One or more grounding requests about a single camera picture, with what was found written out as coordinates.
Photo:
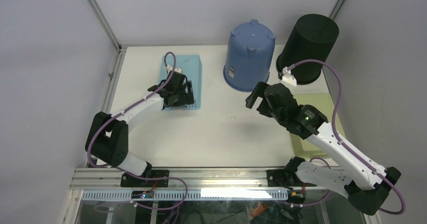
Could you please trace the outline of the large blue plastic bucket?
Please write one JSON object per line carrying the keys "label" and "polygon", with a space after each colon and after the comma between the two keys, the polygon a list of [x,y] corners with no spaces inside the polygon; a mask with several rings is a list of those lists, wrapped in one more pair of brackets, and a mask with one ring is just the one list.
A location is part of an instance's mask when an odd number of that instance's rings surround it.
{"label": "large blue plastic bucket", "polygon": [[230,32],[223,76],[241,92],[251,92],[259,81],[267,82],[275,49],[275,34],[256,19]]}

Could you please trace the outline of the light blue perforated basket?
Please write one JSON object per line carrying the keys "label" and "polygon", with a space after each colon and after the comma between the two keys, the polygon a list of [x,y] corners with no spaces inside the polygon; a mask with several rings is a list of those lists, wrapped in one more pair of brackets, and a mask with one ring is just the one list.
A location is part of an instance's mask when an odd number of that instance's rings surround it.
{"label": "light blue perforated basket", "polygon": [[172,110],[199,110],[201,108],[201,90],[202,90],[202,64],[199,55],[176,55],[176,69],[187,76],[191,82],[194,97],[193,104],[185,106],[169,107],[164,111]]}

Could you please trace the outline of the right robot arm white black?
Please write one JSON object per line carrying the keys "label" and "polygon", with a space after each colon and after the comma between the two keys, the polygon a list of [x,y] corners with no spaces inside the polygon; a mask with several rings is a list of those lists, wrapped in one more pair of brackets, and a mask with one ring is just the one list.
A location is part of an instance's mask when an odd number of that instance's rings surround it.
{"label": "right robot arm white black", "polygon": [[282,173],[274,176],[277,184],[314,184],[340,194],[366,215],[381,210],[401,176],[398,169],[385,168],[368,158],[335,131],[332,122],[317,108],[298,104],[283,84],[259,82],[246,98],[246,107],[251,109],[257,98],[262,99],[257,107],[259,114],[275,119],[289,133],[317,146],[342,167],[342,171],[334,171],[293,157]]}

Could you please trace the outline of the large black plastic bucket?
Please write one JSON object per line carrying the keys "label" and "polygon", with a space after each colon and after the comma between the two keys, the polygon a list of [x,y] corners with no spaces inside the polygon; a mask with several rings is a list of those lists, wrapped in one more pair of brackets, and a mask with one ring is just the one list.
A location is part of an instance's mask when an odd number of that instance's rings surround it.
{"label": "large black plastic bucket", "polygon": [[302,60],[325,62],[339,35],[338,25],[329,17],[306,14],[298,18],[293,30],[276,60],[276,70],[282,73]]}

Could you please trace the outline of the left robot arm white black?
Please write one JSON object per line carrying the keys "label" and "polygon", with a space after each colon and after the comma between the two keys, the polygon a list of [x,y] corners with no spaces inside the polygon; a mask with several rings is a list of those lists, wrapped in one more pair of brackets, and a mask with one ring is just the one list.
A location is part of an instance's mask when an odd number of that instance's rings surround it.
{"label": "left robot arm white black", "polygon": [[167,108],[194,103],[192,82],[186,75],[171,72],[165,80],[148,88],[139,101],[117,113],[98,112],[92,121],[85,150],[106,165],[132,176],[139,187],[150,184],[152,165],[129,150],[129,133],[149,116]]}

